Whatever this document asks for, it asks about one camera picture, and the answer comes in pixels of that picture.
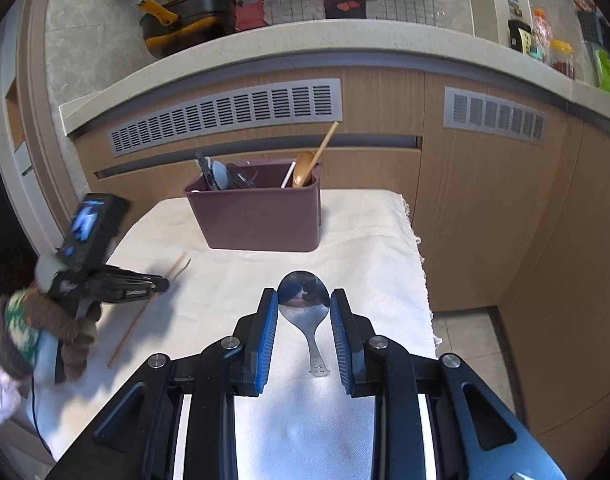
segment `bottle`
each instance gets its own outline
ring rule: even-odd
[[[522,11],[518,7],[511,9],[513,18],[507,21],[509,26],[510,46],[523,54],[530,53],[531,27],[522,20]]]
[[[568,78],[575,79],[573,47],[565,41],[551,40],[549,66],[565,74]]]
[[[549,57],[549,43],[551,42],[551,27],[545,18],[545,11],[534,9],[534,19],[531,27],[530,56],[547,62]]]

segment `white countertop edge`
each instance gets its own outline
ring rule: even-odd
[[[610,118],[610,95],[469,34],[384,20],[285,23],[233,34],[150,64],[109,88],[60,106],[69,135],[111,108],[171,82],[240,62],[334,50],[401,52],[465,62],[539,86]]]

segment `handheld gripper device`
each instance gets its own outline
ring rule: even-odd
[[[169,281],[155,274],[105,265],[107,249],[118,234],[130,202],[112,194],[89,193],[81,202],[62,247],[41,254],[34,270],[38,290],[80,319],[94,303],[130,303],[165,292]],[[62,342],[40,335],[34,376],[38,384],[65,380]]]
[[[187,394],[191,404],[183,477],[237,480],[234,396],[262,394],[277,316],[278,295],[266,288],[256,313],[239,319],[232,336],[182,359],[150,356],[47,480],[173,478]],[[409,354],[376,335],[368,318],[352,314],[342,289],[331,296],[330,316],[345,391],[352,397],[375,397],[371,480],[427,478],[422,398],[432,428],[431,466],[439,480],[565,480],[527,429],[457,355],[434,360]]]

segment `white tablecloth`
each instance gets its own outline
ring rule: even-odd
[[[385,190],[323,190],[321,196],[322,236],[311,253],[211,250],[184,198],[144,215],[109,263],[164,274],[183,251],[192,263],[150,304],[114,368],[107,362],[137,306],[104,306],[99,343],[82,379],[37,391],[38,428],[54,458],[149,355],[180,358],[231,334],[239,317],[256,310],[263,288],[278,287],[292,270],[315,273],[330,293],[344,288],[352,311],[368,316],[376,333],[435,357],[421,258],[402,197]],[[370,476],[373,399],[345,395],[329,316],[316,339],[330,369],[324,378],[309,374],[304,336],[278,316],[264,394],[236,398],[241,480]]]

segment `plastic bottle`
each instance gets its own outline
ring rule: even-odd
[[[549,44],[551,42],[551,27],[547,23],[545,12],[542,9],[534,9],[534,18],[531,25],[532,49],[530,56],[547,62],[549,58]]]

